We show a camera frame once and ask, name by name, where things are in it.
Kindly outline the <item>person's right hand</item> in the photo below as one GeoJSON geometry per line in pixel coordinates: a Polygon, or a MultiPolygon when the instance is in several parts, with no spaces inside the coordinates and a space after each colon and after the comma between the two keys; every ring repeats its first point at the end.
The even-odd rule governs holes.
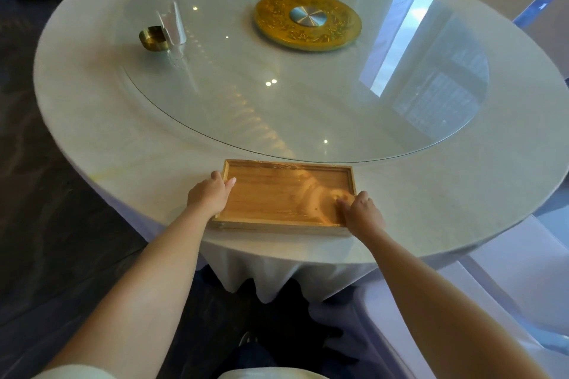
{"type": "Polygon", "coordinates": [[[351,212],[344,219],[349,232],[364,244],[385,235],[385,220],[367,191],[355,196],[351,212]]]}

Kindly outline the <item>person's left hand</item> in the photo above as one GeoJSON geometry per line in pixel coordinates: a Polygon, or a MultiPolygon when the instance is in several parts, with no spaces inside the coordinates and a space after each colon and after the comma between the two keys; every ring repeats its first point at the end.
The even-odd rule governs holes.
{"type": "Polygon", "coordinates": [[[213,171],[209,178],[197,183],[189,190],[187,209],[197,211],[206,219],[221,213],[229,197],[223,195],[224,178],[219,171],[213,171]]]}

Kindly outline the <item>wooden rectangular tray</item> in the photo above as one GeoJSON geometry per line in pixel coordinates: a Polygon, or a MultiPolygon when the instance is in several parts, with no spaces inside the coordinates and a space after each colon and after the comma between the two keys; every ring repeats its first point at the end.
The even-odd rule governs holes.
{"type": "Polygon", "coordinates": [[[351,166],[225,160],[221,174],[236,184],[211,219],[218,231],[351,236],[337,203],[356,195],[351,166]]]}

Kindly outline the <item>person's left forearm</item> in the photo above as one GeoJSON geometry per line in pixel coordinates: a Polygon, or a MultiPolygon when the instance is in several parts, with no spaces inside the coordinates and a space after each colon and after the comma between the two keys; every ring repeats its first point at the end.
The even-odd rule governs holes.
{"type": "Polygon", "coordinates": [[[156,379],[174,339],[209,219],[188,205],[34,379],[156,379]]]}

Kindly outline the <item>person's right forearm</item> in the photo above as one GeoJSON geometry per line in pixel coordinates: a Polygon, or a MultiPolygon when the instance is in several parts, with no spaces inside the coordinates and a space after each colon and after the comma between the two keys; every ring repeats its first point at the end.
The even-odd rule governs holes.
{"type": "Polygon", "coordinates": [[[376,226],[350,229],[373,254],[437,379],[550,379],[483,309],[376,226]]]}

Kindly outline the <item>round glass turntable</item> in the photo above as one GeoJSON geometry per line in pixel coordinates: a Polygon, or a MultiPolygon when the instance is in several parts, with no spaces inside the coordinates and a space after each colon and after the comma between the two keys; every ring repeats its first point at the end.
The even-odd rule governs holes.
{"type": "Polygon", "coordinates": [[[175,0],[184,58],[150,52],[139,32],[174,0],[126,0],[119,60],[134,86],[176,122],[269,157],[383,160],[451,137],[479,112],[489,67],[471,28],[441,0],[339,0],[362,31],[331,52],[285,48],[257,29],[260,0],[175,0]]]}

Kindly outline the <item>white round tablecloth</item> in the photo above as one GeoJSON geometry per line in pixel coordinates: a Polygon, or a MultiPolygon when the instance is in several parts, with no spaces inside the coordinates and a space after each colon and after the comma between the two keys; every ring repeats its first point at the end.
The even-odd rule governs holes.
{"type": "MultiPolygon", "coordinates": [[[[569,89],[524,31],[479,0],[441,0],[471,28],[489,67],[477,115],[451,137],[399,157],[347,164],[388,233],[440,269],[523,221],[569,171],[569,89]]],[[[55,143],[147,240],[185,208],[187,190],[225,160],[324,163],[248,152],[170,118],[127,77],[117,46],[126,0],[63,0],[33,66],[55,143]]]]}

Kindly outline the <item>person's dark trousers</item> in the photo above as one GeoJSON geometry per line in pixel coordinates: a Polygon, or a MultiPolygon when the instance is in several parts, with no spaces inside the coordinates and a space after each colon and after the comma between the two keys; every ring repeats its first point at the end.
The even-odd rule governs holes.
{"type": "Polygon", "coordinates": [[[213,377],[247,332],[280,366],[304,368],[329,379],[355,379],[348,369],[355,361],[325,343],[327,338],[339,337],[339,330],[310,318],[309,302],[296,281],[289,280],[273,301],[262,303],[252,279],[230,293],[209,266],[196,277],[203,294],[196,309],[197,341],[183,369],[184,379],[213,377]]]}

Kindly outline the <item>clear acrylic stand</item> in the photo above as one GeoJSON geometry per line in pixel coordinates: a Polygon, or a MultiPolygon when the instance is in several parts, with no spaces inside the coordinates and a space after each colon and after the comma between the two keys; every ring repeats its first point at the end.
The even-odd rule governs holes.
{"type": "Polygon", "coordinates": [[[184,50],[187,43],[178,3],[174,0],[167,12],[156,12],[162,27],[162,31],[168,44],[168,52],[174,61],[184,58],[184,50]]]}

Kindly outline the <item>small gold bowl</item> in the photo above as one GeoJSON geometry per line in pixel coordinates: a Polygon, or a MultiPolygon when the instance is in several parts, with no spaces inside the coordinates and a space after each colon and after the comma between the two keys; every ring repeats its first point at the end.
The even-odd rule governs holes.
{"type": "Polygon", "coordinates": [[[166,52],[169,49],[167,38],[162,26],[150,26],[139,32],[142,46],[150,52],[166,52]]]}

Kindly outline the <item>gold ornate turntable base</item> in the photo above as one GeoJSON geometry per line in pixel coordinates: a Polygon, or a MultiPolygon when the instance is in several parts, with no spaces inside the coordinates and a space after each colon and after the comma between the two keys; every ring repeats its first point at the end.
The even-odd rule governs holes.
{"type": "Polygon", "coordinates": [[[338,50],[362,31],[359,15],[339,0],[260,0],[253,19],[269,40],[303,52],[338,50]]]}

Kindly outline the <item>person's white shirt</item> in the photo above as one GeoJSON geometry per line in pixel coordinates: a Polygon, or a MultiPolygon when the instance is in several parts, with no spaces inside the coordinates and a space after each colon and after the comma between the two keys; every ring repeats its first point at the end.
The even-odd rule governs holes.
{"type": "MultiPolygon", "coordinates": [[[[64,365],[43,371],[31,379],[117,379],[110,373],[86,365],[64,365]]],[[[328,379],[318,373],[297,368],[247,368],[222,373],[216,379],[328,379]]]]}

